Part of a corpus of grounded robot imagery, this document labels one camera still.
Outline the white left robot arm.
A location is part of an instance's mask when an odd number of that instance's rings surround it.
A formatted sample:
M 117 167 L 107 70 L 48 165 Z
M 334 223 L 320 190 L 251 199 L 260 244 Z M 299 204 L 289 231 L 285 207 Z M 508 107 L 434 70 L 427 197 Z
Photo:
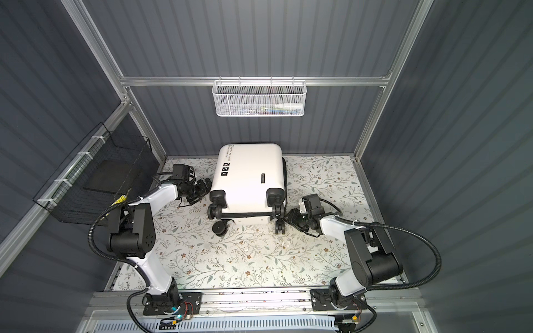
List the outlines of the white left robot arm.
M 184 320 L 198 314 L 201 294 L 181 295 L 176 280 L 154 252 L 154 214 L 177 198 L 185 198 L 189 205 L 194 205 L 211 187 L 212 181 L 207 178 L 171 176 L 145 196 L 116 201 L 90 226 L 87 240 L 93 253 L 131 266 L 144 280 L 146 287 L 140 292 L 143 315 L 176 316 Z

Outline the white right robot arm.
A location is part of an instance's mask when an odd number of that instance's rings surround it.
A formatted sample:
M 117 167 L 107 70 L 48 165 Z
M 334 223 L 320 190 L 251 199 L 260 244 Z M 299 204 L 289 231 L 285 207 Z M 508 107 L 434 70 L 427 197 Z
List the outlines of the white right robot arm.
M 318 311 L 332 306 L 345 309 L 350 304 L 364 304 L 363 295 L 368 291 L 396 291 L 421 287 L 434 280 L 441 271 L 442 257 L 437 247 L 424 236 L 411 230 L 388 226 L 383 223 L 362 223 L 344 219 L 339 215 L 302 213 L 298 209 L 288 212 L 283 221 L 310 236 L 333 237 L 343 241 L 348 250 L 350 268 L 330 281 L 327 289 L 314 289 L 311 297 L 317 302 Z M 403 273 L 403 265 L 389 231 L 405 233 L 425 244 L 433 253 L 435 264 L 427 276 L 406 284 L 385 284 L 384 281 Z

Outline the white black suitcase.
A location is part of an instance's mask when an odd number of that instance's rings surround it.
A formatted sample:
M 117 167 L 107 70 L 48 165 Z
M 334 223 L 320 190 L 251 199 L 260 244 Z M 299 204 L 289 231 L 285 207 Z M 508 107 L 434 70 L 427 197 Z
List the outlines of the white black suitcase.
M 222 237 L 228 223 L 274 222 L 275 233 L 285 232 L 287 166 L 282 149 L 274 143 L 226 144 L 218 155 L 208 219 Z

